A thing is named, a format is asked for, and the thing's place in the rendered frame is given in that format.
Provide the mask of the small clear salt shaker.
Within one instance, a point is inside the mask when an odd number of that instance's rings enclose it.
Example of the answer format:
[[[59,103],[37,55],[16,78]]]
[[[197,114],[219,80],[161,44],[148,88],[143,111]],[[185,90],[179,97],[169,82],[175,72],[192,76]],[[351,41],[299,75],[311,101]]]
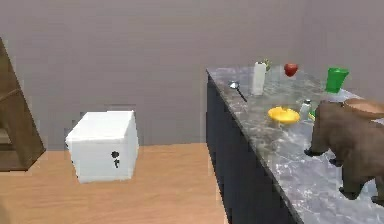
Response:
[[[311,111],[311,100],[310,99],[305,99],[301,105],[299,114],[300,114],[300,119],[301,120],[307,120],[309,113]]]

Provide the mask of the green cup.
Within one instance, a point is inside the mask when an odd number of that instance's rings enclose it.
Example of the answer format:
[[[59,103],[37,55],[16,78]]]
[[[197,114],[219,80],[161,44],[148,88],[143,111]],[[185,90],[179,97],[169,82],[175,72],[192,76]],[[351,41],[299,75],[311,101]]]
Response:
[[[345,78],[349,75],[349,70],[340,67],[331,67],[328,69],[325,91],[329,93],[338,93],[343,85]]]

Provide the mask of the yellow bowl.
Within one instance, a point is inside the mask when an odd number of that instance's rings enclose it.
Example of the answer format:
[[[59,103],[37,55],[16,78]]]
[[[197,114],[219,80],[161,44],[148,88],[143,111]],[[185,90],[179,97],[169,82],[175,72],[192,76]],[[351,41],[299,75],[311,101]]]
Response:
[[[282,107],[274,107],[268,110],[268,116],[281,124],[293,124],[299,121],[300,115],[298,112]]]

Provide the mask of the silver black-handled spoon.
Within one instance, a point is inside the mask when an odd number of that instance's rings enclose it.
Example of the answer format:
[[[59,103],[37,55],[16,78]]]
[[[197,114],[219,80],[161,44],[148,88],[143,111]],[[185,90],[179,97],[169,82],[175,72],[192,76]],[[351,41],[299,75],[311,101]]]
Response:
[[[230,81],[228,83],[228,86],[231,88],[231,89],[235,89],[238,94],[240,95],[240,97],[244,100],[244,101],[247,101],[246,97],[243,95],[243,93],[240,91],[240,84],[238,81]]]

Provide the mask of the brown bear statue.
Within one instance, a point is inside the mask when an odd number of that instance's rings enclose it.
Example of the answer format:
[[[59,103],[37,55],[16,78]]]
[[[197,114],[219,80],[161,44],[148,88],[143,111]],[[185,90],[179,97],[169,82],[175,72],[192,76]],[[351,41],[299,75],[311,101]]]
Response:
[[[384,207],[384,125],[354,115],[341,102],[321,101],[304,153],[314,157],[328,150],[335,155],[329,162],[342,168],[340,193],[355,200],[375,180],[377,194],[371,201]]]

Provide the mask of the brown wooden shelf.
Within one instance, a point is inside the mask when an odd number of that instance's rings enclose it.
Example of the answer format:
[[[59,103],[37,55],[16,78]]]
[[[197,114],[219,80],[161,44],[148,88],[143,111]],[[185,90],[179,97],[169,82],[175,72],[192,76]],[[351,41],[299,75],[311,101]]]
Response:
[[[27,171],[45,152],[0,37],[0,172]]]

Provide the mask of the red apple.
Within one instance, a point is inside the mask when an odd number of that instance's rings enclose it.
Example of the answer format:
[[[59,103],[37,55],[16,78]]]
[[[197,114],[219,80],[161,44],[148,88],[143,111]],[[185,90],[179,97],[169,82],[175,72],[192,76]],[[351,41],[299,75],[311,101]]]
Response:
[[[294,63],[287,63],[284,65],[285,75],[288,77],[292,77],[298,71],[298,65]]]

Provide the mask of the white box bin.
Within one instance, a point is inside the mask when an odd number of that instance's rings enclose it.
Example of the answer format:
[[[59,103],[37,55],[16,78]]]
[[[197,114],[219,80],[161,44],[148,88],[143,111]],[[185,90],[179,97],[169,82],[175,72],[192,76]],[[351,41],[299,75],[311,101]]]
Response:
[[[131,179],[139,149],[135,112],[86,112],[65,143],[80,183]]]

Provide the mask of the dark marble-top counter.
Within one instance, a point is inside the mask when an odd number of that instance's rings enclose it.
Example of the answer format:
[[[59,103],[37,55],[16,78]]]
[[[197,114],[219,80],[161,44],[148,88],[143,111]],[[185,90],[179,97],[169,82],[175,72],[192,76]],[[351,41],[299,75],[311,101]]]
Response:
[[[229,224],[384,224],[384,207],[371,201],[373,182],[348,200],[332,155],[305,155],[312,121],[282,125],[267,115],[275,106],[318,103],[323,81],[304,71],[288,78],[274,66],[262,95],[253,97],[252,73],[250,67],[207,71],[206,142]],[[239,82],[247,101],[230,81]]]

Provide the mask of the white bottle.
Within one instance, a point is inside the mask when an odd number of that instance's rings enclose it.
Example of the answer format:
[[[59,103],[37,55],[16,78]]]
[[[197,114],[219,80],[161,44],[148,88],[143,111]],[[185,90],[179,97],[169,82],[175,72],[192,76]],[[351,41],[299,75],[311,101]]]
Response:
[[[253,69],[252,94],[261,95],[263,93],[264,81],[266,75],[266,64],[256,62]]]

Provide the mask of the brown wooden bowl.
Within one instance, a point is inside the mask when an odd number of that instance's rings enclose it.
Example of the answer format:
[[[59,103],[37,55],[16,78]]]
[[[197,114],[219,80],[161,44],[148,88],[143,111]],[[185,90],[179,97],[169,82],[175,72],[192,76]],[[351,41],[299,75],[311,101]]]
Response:
[[[372,100],[350,98],[344,101],[344,107],[365,119],[384,118],[384,104]]]

